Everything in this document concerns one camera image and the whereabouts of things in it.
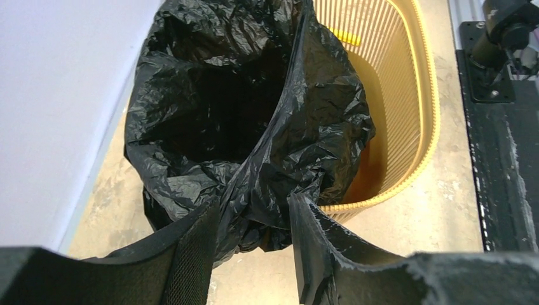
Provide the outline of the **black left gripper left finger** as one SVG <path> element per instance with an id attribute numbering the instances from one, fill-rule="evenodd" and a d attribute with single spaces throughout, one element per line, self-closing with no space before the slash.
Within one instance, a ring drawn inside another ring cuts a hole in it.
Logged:
<path id="1" fill-rule="evenodd" d="M 205 304 L 218 224 L 214 201 L 102 258 L 3 247 L 1 303 Z"/>

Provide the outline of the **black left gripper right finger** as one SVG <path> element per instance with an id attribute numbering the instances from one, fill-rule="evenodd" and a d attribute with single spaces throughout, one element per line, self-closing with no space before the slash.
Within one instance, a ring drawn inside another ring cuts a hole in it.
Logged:
<path id="1" fill-rule="evenodd" d="M 537 304 L 538 256 L 526 252 L 387 252 L 289 198 L 301 304 Z"/>

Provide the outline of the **black plastic trash bag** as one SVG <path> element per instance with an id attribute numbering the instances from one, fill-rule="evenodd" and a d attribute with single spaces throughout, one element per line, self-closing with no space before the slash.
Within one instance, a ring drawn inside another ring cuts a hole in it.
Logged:
<path id="1" fill-rule="evenodd" d="M 124 152 L 154 230 L 219 204 L 219 266 L 288 247 L 289 198 L 341 201 L 375 133 L 312 1 L 165 1 L 138 59 Z"/>

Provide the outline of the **yellow plastic trash bin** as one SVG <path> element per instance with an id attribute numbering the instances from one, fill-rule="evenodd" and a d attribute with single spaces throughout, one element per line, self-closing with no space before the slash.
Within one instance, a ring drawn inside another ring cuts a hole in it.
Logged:
<path id="1" fill-rule="evenodd" d="M 342 43 L 364 85 L 376 127 L 339 205 L 322 207 L 338 222 L 394 197 L 426 168 L 440 135 L 432 52 L 418 1 L 315 1 L 318 21 L 361 38 Z"/>

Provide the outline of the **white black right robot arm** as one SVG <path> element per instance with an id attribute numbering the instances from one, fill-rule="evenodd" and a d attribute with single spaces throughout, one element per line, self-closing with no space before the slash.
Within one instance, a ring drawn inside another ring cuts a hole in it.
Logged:
<path id="1" fill-rule="evenodd" d="M 484 32 L 472 48 L 472 62 L 481 69 L 503 68 L 508 55 L 529 44 L 538 28 L 538 6 L 531 1 L 485 1 Z"/>

